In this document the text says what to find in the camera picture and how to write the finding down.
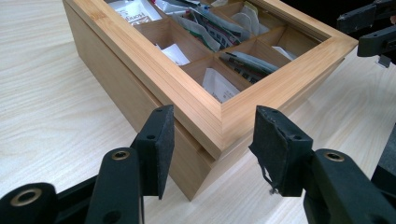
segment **wooden frame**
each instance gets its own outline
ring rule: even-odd
[[[189,199],[247,151],[256,105],[288,114],[357,45],[280,1],[250,2],[321,43],[221,104],[104,1],[64,0],[78,54],[137,131],[150,110],[175,105],[171,176]]]

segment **metal pivot ring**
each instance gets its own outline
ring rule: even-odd
[[[122,161],[125,160],[129,157],[130,153],[128,151],[116,151],[113,153],[113,155],[111,155],[111,159],[115,160],[115,161]]]
[[[25,206],[37,200],[41,196],[41,193],[42,190],[38,188],[26,189],[12,198],[10,203],[15,207]]]
[[[335,152],[325,152],[324,157],[331,161],[343,161],[344,157],[338,153]]]

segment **table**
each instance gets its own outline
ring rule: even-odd
[[[78,57],[62,1],[0,2],[0,196],[33,182],[58,192],[98,173],[136,131]],[[371,177],[396,121],[396,66],[356,50],[289,118],[314,149],[345,152]],[[192,202],[168,178],[147,223],[304,223],[302,198],[269,194],[249,152]]]

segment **wooden box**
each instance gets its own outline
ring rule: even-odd
[[[103,0],[64,0],[78,54],[129,120],[140,131],[149,113],[175,105],[176,146],[170,176],[192,200],[247,151],[256,105],[288,114],[357,45],[353,38],[277,0],[249,0],[260,22],[271,29],[237,49],[280,67],[254,85],[238,76],[171,18],[130,25]],[[230,20],[243,3],[213,8]],[[177,43],[191,63],[177,66],[153,44]],[[298,58],[273,50],[281,46]],[[201,84],[213,67],[241,92],[221,104]]]

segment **wooden table surface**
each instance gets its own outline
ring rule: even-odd
[[[62,2],[0,2],[0,197],[27,183],[68,189],[98,173],[102,157],[136,132],[78,57]],[[368,176],[396,121],[396,66],[356,50],[289,118]],[[147,223],[304,223],[302,198],[269,194],[247,153],[189,202],[171,178],[147,197]]]

